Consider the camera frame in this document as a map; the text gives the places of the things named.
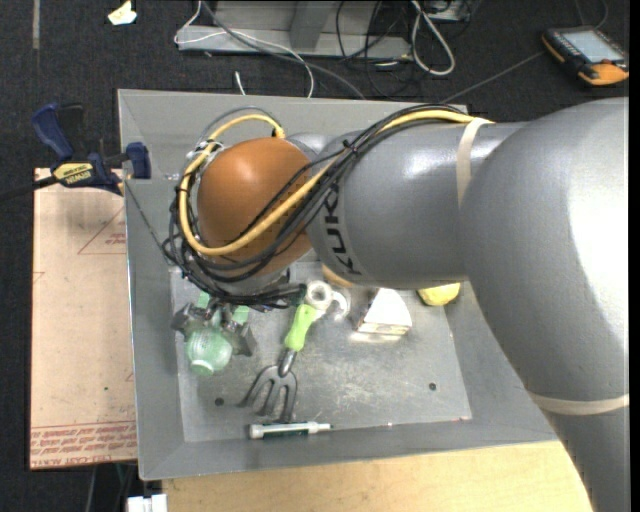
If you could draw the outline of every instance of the white tape band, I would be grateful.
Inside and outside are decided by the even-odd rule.
[[[456,182],[458,184],[458,206],[462,204],[467,185],[471,181],[471,148],[476,138],[478,129],[483,124],[493,124],[493,121],[475,117],[464,129],[460,144],[458,144],[458,152],[456,154]]]
[[[529,392],[529,396],[543,411],[565,416],[591,416],[622,409],[629,406],[629,393],[608,400],[593,400],[589,402],[575,402],[573,400],[560,400],[548,396],[536,395]]]

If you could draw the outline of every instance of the wooden table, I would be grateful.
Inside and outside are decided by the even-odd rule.
[[[163,482],[171,512],[591,511],[559,441]]]

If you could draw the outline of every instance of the blue clamp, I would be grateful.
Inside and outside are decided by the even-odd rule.
[[[66,128],[77,135],[81,128],[82,107],[74,105],[68,108],[73,111],[68,111],[70,113],[65,118],[68,125]],[[63,129],[64,123],[61,124],[60,121],[60,111],[57,103],[49,103],[31,117],[36,135],[58,158],[51,166],[51,174],[58,183],[70,188],[94,187],[120,195],[121,180],[112,171],[112,166],[126,160],[131,161],[135,178],[151,178],[149,152],[144,144],[132,142],[125,153],[106,159],[96,152],[86,154],[80,140],[76,142],[76,147],[69,141]]]

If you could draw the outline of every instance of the yellow clamp label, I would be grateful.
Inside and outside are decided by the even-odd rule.
[[[93,166],[88,162],[68,162],[56,168],[53,171],[53,175],[58,181],[64,181],[67,185],[72,185],[90,178],[92,170]]]

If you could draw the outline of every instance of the gray robot arm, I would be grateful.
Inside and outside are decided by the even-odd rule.
[[[628,99],[604,100],[482,126],[468,188],[466,127],[412,127],[362,155],[307,228],[354,283],[468,279],[599,510],[630,507],[628,117]]]

